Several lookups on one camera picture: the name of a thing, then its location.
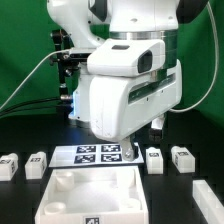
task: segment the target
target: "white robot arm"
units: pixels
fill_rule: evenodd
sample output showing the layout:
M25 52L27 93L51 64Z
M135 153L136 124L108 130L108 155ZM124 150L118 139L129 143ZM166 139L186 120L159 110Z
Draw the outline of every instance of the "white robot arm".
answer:
M206 2L199 1L198 13ZM70 56L92 49L85 72L88 94L80 105L87 102L83 111L96 137L119 142L126 160L136 157L132 134L180 102L178 19L189 22L197 15L184 11L185 3L195 1L48 0L51 18L75 45ZM179 18L177 10L183 11ZM94 36L93 23L109 23L110 38Z

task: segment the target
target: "white block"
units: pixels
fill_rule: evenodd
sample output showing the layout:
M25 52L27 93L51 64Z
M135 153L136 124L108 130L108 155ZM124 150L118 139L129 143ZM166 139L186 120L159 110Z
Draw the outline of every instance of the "white block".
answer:
M163 174L163 156L160 149L146 149L146 164L148 174Z
M185 148L174 146L171 149L172 162L177 167L180 173L193 173L195 172L195 158Z
M0 181L9 181L18 169L18 156L14 153L0 158Z
M46 167L47 159L44 152L32 154L25 165L26 179L41 179Z
M193 181L193 198L208 224L224 223L224 207L205 180Z

